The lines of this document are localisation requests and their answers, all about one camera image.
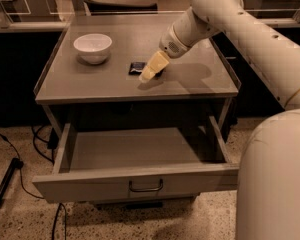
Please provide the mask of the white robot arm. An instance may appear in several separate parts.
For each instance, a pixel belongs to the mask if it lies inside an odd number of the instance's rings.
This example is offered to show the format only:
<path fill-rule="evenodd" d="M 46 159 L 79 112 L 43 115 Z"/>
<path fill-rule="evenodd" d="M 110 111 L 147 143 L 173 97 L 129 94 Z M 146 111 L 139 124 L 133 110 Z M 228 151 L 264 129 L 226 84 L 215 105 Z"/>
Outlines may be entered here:
<path fill-rule="evenodd" d="M 242 0 L 191 0 L 144 67 L 147 82 L 222 32 L 283 107 L 255 128 L 238 173 L 236 240 L 300 240 L 300 46 L 247 13 Z"/>

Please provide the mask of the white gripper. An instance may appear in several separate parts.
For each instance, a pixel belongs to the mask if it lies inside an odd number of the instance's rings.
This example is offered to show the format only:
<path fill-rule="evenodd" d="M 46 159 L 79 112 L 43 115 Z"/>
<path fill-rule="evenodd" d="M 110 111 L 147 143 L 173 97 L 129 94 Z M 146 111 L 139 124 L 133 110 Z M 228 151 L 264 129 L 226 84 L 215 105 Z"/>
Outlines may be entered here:
<path fill-rule="evenodd" d="M 159 48 L 163 51 L 155 52 L 139 75 L 142 83 L 147 83 L 161 72 L 169 64 L 170 58 L 180 58 L 189 51 L 189 48 L 178 39 L 172 25 L 162 34 Z"/>

